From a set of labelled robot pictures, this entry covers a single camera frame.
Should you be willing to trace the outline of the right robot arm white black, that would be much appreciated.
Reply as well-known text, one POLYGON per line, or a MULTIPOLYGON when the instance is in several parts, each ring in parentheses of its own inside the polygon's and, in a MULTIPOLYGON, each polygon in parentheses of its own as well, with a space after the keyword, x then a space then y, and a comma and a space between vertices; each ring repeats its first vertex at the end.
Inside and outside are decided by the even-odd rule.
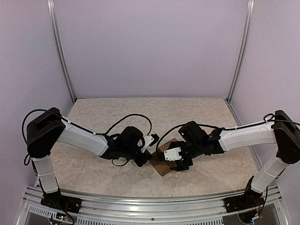
POLYGON ((260 122, 233 128, 215 128, 209 134, 195 121, 184 124, 179 133, 183 141, 171 142, 164 151, 166 160, 176 162, 176 171, 189 169, 193 159, 223 154, 242 147, 273 144, 275 156, 253 175, 243 194, 225 199, 228 211, 247 209, 265 203, 263 193, 289 166, 300 160, 300 125, 282 110, 269 113, 260 122))

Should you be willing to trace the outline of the brown cardboard paper box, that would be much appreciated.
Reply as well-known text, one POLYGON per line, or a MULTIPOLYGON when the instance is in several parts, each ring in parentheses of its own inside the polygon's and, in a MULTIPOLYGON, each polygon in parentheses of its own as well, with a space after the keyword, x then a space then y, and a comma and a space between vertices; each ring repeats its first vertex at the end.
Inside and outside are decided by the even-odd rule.
MULTIPOLYGON (((158 150, 165 150, 168 149, 172 142, 176 142, 177 139, 173 138, 170 141, 166 142, 165 144, 159 146, 158 150)), ((152 154, 152 159, 150 160, 151 165, 154 169, 160 174, 160 176, 165 176, 173 170, 173 167, 176 166, 174 162, 167 162, 167 161, 159 161, 157 157, 158 152, 154 152, 152 154)))

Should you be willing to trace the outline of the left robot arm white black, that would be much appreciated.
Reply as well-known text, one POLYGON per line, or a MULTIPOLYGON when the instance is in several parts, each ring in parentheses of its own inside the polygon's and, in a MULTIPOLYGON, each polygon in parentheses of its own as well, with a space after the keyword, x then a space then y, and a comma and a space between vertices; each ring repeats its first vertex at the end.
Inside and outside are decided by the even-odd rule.
POLYGON ((66 143, 106 160, 133 160, 142 167, 152 158, 147 148, 159 140, 156 134, 143 134, 133 126, 127 126, 119 134, 96 133, 71 122, 56 107, 32 112, 41 112, 41 115, 28 124, 22 123, 27 156, 37 171, 44 198, 57 209, 65 205, 66 199, 60 192, 50 157, 55 143, 66 143))

